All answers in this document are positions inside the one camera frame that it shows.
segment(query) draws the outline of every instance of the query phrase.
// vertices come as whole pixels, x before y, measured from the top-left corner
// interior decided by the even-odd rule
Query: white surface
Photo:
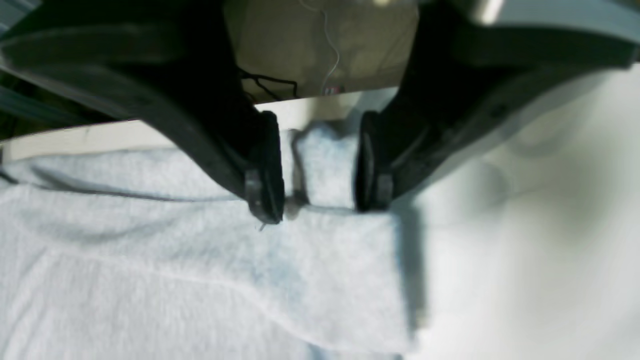
[[[392,94],[260,108],[300,128]],[[640,67],[549,93],[520,116],[531,119],[405,199],[419,213],[429,311],[409,360],[640,359]]]

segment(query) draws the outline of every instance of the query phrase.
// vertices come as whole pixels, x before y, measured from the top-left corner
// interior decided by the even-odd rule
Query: black cable
[[[265,75],[258,75],[258,74],[252,74],[250,72],[247,72],[245,70],[243,70],[242,68],[238,67],[238,70],[240,71],[240,78],[241,79],[251,79],[253,80],[253,82],[261,89],[263,89],[267,94],[269,94],[269,96],[271,96],[274,100],[276,101],[281,101],[282,98],[277,96],[276,94],[274,94],[271,90],[269,90],[266,86],[264,86],[260,80],[266,80],[266,81],[271,81],[273,83],[281,83],[281,84],[289,84],[289,85],[293,85],[293,97],[295,99],[299,99],[300,97],[298,97],[298,83],[296,81],[291,81],[291,80],[283,80],[283,79],[277,79],[277,78],[272,78],[271,76],[265,76]]]

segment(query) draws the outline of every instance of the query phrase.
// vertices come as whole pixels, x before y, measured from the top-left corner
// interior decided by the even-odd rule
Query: blurry object
[[[114,120],[0,72],[0,140],[50,129]]]
[[[324,89],[325,96],[338,95],[344,92],[344,86],[330,86]]]

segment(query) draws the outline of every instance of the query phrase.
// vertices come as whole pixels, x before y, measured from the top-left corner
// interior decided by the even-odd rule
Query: light blue towel
[[[287,215],[264,228],[177,149],[4,164],[0,358],[368,360],[411,349],[398,221],[353,211],[355,139],[320,126],[282,133],[282,150]],[[293,200],[300,192],[310,205]]]

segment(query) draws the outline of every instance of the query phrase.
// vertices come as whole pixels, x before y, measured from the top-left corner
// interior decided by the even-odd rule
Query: white cable
[[[333,68],[324,77],[324,81],[322,82],[322,86],[320,87],[320,95],[324,95],[324,88],[326,86],[326,82],[329,81],[329,78],[331,77],[331,75],[333,75],[333,73],[335,72],[335,69],[338,67],[338,64],[340,63],[340,51],[338,51],[338,48],[335,46],[335,44],[331,40],[331,36],[329,36],[329,29],[328,29],[329,15],[327,15],[326,11],[324,9],[312,8],[311,6],[305,4],[302,0],[298,0],[298,2],[300,3],[300,5],[302,5],[302,7],[304,7],[309,11],[321,12],[324,15],[324,35],[326,36],[326,41],[327,43],[329,43],[329,46],[333,49],[333,51],[335,51],[335,57],[336,57],[335,64],[333,65]]]

